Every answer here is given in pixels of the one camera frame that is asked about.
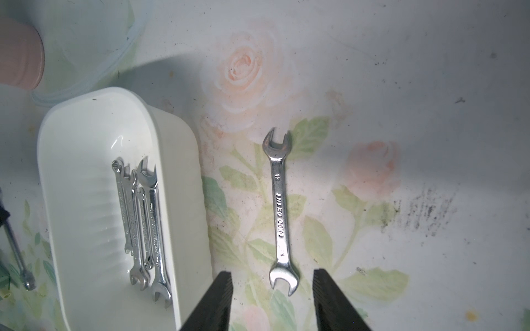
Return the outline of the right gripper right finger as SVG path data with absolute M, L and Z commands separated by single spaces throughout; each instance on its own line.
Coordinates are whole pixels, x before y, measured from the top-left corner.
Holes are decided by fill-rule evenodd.
M 325 269 L 313 271 L 312 291 L 319 331 L 371 331 Z

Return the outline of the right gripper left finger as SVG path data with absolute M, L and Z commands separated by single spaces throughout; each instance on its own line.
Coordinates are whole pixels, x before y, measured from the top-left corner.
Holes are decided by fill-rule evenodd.
M 232 299 L 233 280 L 231 273 L 222 271 L 215 277 L 180 330 L 229 330 Z

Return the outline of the large silver open-end wrench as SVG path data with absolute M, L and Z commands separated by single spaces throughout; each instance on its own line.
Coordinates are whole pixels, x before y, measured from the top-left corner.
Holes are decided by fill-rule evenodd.
M 156 168 L 148 169 L 148 157 L 144 157 L 137 167 L 137 177 L 142 187 L 147 190 L 147 215 L 149 218 L 152 255 L 154 259 L 155 278 L 151 284 L 153 301 L 164 298 L 164 307 L 169 308 L 173 304 L 173 296 L 166 271 L 166 259 L 164 252 L 164 240 L 161 228 L 159 182 Z

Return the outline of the small silver wrench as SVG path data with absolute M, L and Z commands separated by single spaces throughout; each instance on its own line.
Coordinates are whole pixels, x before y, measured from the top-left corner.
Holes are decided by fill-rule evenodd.
M 15 238 L 14 232 L 12 231 L 9 219 L 10 213 L 7 211 L 7 209 L 5 209 L 4 204 L 1 201 L 1 227 L 4 228 L 8 242 L 15 256 L 15 261 L 22 284 L 26 290 L 32 291 L 36 288 L 35 277 L 27 268 L 25 261 L 23 260 L 22 252 L 20 251 L 18 242 Z

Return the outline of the white storage box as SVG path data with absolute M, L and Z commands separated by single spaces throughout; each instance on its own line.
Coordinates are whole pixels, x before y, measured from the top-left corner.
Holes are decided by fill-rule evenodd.
M 132 285 L 115 159 L 157 173 L 173 302 Z M 69 330 L 179 330 L 211 285 L 197 139 L 181 118 L 123 88 L 53 107 L 37 159 L 62 316 Z

